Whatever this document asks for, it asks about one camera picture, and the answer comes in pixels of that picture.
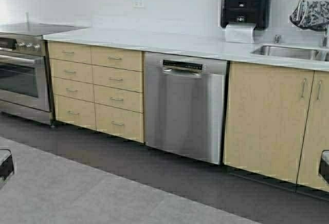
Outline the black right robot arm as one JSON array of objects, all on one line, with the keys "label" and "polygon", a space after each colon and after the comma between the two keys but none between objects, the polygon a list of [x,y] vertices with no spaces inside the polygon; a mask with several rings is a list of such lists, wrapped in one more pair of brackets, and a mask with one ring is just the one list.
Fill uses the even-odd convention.
[{"label": "black right robot arm", "polygon": [[328,183],[329,181],[329,151],[325,150],[321,154],[320,163],[319,163],[319,174],[320,176]]}]

